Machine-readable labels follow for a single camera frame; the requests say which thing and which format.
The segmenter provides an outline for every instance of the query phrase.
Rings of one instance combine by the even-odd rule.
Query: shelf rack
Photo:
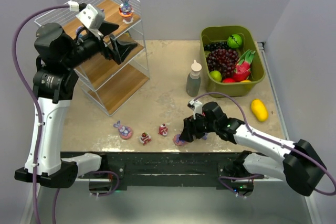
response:
[[[92,4],[104,9],[105,20],[119,25],[113,34],[121,41],[132,41],[138,44],[120,65],[113,60],[105,60],[101,54],[96,54],[75,69],[85,95],[108,116],[111,116],[150,77],[140,1],[129,1],[134,10],[133,22],[130,24],[124,23],[119,15],[119,4],[117,3],[121,3],[120,0],[72,1]],[[38,17],[35,23],[38,26],[50,22],[59,23],[69,36],[75,38],[76,29],[81,25],[76,14],[69,9],[52,10]],[[108,36],[104,41],[109,45]]]

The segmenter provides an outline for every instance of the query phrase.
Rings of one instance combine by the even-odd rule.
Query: bottle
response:
[[[198,91],[200,90],[201,85],[201,76],[200,71],[202,69],[202,65],[197,63],[196,60],[194,60],[194,63],[191,65],[191,72],[188,75],[187,78],[187,85],[185,90],[187,91],[187,94],[191,97],[195,97],[198,94]]]

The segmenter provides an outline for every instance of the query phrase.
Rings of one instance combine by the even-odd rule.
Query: yellow fruit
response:
[[[259,99],[252,101],[251,110],[260,122],[264,122],[267,120],[268,118],[267,109],[265,105],[263,104],[263,102],[261,102]]]

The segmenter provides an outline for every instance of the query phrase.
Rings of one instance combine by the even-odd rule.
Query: small red and white toy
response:
[[[146,145],[147,143],[151,142],[151,136],[149,136],[146,132],[142,133],[141,136],[139,136],[139,141],[143,145]]]
[[[167,125],[165,123],[161,124],[159,127],[159,134],[163,135],[163,136],[167,136],[168,134],[168,128]]]

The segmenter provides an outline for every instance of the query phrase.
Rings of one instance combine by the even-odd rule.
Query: wooden shelf board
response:
[[[119,15],[119,5],[112,0],[104,0],[103,2],[99,3],[97,7],[104,9],[105,21],[116,23],[119,25],[119,28],[113,32],[113,35],[115,35],[116,37],[118,37],[130,26],[140,20],[140,16],[134,13],[133,22],[130,24],[124,23],[123,18]],[[71,38],[74,39],[76,37],[76,29],[79,26],[81,26],[81,22],[77,18],[75,18],[73,21],[64,25],[63,29]]]
[[[101,87],[97,94],[111,115],[148,80],[146,75],[128,64]],[[96,93],[91,90],[88,93],[99,102]]]
[[[121,35],[119,39],[122,41],[135,42],[126,34]],[[82,74],[84,71],[88,79],[92,83],[94,89],[98,89],[105,81],[107,81],[120,68],[127,64],[127,62],[129,62],[142,49],[143,46],[138,44],[138,46],[130,52],[130,54],[126,57],[125,61],[120,65],[116,64],[114,60],[106,60],[102,54],[96,54],[91,59],[80,65],[82,69],[77,68],[77,70]]]

